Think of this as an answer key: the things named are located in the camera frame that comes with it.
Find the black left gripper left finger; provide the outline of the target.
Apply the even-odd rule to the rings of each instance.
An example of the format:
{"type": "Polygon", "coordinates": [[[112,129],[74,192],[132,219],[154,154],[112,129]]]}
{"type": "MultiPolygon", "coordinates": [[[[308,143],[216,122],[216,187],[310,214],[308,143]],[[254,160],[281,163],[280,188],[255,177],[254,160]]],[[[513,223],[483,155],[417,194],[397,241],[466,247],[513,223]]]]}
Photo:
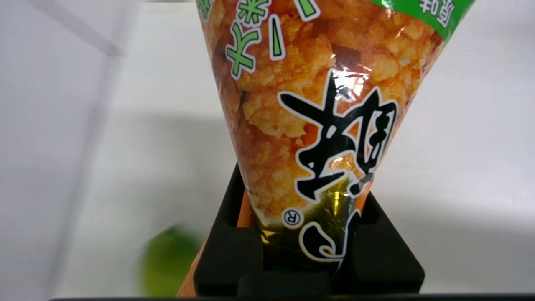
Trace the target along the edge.
{"type": "Polygon", "coordinates": [[[237,297],[243,276],[262,272],[263,247],[254,227],[238,227],[245,187],[235,166],[194,272],[198,297],[237,297]]]}

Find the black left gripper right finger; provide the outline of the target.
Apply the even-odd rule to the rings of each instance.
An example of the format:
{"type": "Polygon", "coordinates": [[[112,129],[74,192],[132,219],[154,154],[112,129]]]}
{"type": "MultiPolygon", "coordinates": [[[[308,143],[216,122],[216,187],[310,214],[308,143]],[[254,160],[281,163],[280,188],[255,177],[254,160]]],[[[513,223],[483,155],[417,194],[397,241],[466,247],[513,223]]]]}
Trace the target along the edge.
{"type": "Polygon", "coordinates": [[[333,293],[418,294],[424,278],[422,265],[368,194],[363,213],[349,224],[346,255],[333,278],[333,293]]]}

